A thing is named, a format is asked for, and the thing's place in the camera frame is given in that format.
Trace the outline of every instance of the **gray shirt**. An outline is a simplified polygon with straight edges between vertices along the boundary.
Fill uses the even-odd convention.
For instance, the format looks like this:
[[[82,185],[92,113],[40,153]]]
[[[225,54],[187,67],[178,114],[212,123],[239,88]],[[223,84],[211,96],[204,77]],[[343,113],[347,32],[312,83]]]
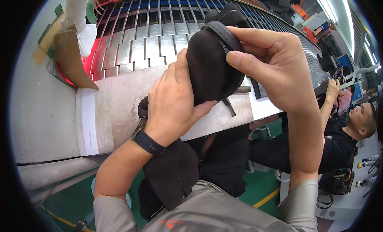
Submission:
[[[279,220],[228,195],[212,183],[198,181],[179,206],[170,211],[163,209],[139,230],[125,201],[101,196],[93,201],[93,207],[98,232],[316,232],[317,196],[317,179],[300,183],[283,201]]]

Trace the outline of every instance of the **yellow floor line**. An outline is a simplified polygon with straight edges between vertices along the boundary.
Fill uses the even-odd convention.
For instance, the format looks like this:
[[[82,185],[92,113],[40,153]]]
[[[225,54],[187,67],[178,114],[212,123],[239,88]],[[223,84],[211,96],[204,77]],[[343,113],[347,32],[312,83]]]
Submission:
[[[40,206],[43,210],[45,210],[48,214],[50,214],[51,216],[55,217],[56,219],[60,220],[61,222],[67,224],[67,225],[70,225],[72,227],[76,227],[77,225],[76,224],[72,224],[70,223],[68,220],[64,220],[63,218],[60,218],[58,216],[56,216],[55,214],[53,214],[51,211],[45,209],[44,206]],[[93,230],[90,230],[90,229],[82,229],[82,231],[85,231],[85,232],[95,232]]]
[[[273,191],[270,195],[266,196],[264,199],[253,205],[255,208],[259,208],[261,205],[265,204],[267,201],[269,201],[272,197],[276,196],[280,191],[280,188]]]

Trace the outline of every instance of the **conveyor belt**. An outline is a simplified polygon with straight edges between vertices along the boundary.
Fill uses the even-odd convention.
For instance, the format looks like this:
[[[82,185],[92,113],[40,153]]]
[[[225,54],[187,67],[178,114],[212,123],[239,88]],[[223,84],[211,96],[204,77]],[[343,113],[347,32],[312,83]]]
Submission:
[[[326,76],[316,59],[316,54],[322,55],[320,49],[282,19],[234,0],[123,0],[121,4],[109,4],[100,16],[97,39],[91,55],[84,60],[84,68],[97,81],[170,64],[200,30],[205,14],[219,13],[227,3],[239,5],[252,27],[297,35],[309,63],[313,86],[318,86]]]

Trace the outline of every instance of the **black smartwatch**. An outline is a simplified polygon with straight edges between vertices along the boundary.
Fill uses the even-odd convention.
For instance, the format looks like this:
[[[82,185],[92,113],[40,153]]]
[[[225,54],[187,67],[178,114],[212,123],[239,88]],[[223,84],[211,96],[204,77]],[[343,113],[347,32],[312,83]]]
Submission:
[[[161,146],[159,143],[150,138],[150,136],[148,136],[145,131],[143,131],[145,123],[146,119],[140,118],[140,120],[137,122],[137,127],[130,139],[152,155],[162,154],[167,147]]]

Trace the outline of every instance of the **black t-shirt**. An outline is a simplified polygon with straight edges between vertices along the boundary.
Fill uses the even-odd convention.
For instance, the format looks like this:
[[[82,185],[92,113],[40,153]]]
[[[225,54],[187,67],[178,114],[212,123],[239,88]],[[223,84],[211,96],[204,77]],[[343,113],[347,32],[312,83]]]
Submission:
[[[348,122],[345,119],[329,119],[324,130],[324,148],[319,173],[333,171],[345,166],[352,157],[356,140],[343,131]]]

